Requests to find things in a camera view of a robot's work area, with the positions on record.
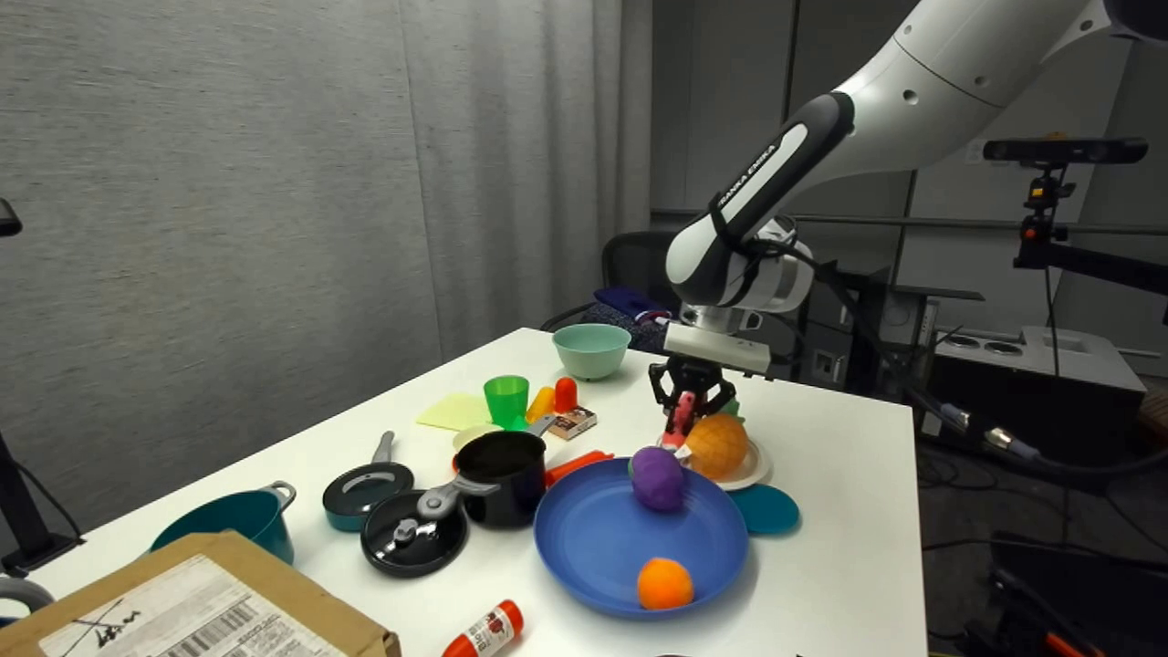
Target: green cup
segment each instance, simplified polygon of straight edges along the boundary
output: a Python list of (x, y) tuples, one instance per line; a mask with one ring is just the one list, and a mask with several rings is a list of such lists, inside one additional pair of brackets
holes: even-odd
[(506, 432), (525, 427), (527, 383), (521, 377), (495, 377), (495, 381), (480, 383), (480, 396), (484, 396), (484, 410), (488, 410), (491, 424), (498, 424)]

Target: white table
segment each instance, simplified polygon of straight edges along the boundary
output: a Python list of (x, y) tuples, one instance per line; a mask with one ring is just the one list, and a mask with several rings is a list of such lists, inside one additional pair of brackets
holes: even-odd
[[(598, 427), (564, 449), (634, 452), (656, 442), (660, 410), (650, 396), (650, 356), (626, 356), (620, 381), (583, 383), (579, 402)], [(667, 622), (613, 622), (576, 607), (544, 571), (532, 533), (469, 531), (463, 556), (420, 582), (379, 577), (353, 533), (324, 521), (324, 486), (367, 464), (383, 432), (398, 432), (398, 459), (420, 486), (450, 478), (453, 439), (411, 420), (445, 396), (474, 396), (495, 371), (549, 383), (560, 368), (548, 331), (512, 331), (289, 442), (160, 498), (87, 545), (33, 575), (69, 595), (126, 565), (181, 511), (238, 491), (283, 478), (297, 500), (283, 511), (295, 571), (402, 635), (407, 657), (442, 654), (495, 600), (512, 595), (527, 630), (513, 654), (701, 654), (701, 657), (852, 657), (926, 654), (913, 418), (900, 405), (798, 383), (729, 377), (750, 439), (774, 459), (770, 486), (796, 498), (801, 531), (750, 542), (740, 584), (716, 607)]]

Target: blue bowl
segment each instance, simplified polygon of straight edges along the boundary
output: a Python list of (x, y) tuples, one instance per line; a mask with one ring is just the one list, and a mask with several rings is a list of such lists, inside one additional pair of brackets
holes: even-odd
[(583, 321), (557, 330), (549, 338), (572, 381), (609, 381), (620, 371), (632, 331), (620, 325)]

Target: lid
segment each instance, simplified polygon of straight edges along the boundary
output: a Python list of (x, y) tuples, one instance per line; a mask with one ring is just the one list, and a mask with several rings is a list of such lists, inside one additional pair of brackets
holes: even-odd
[(746, 486), (729, 492), (750, 537), (796, 533), (801, 516), (798, 504), (774, 486)]
[(335, 531), (358, 533), (366, 516), (389, 498), (411, 492), (411, 470), (402, 464), (366, 464), (327, 483), (322, 504)]
[(422, 492), (379, 500), (362, 531), (366, 562), (386, 577), (426, 577), (445, 571), (467, 545), (467, 519), (422, 519), (417, 500)]
[(506, 612), (513, 635), (521, 635), (521, 609), (513, 607), (513, 600), (504, 600), (498, 609)]

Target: orange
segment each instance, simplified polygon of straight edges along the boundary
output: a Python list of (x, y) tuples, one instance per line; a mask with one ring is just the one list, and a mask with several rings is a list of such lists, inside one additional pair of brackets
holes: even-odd
[(750, 439), (737, 418), (695, 418), (681, 444), (688, 449), (688, 466), (716, 483), (727, 483), (750, 464)]
[(650, 559), (634, 577), (634, 600), (650, 612), (670, 612), (692, 602), (692, 577), (676, 559)]

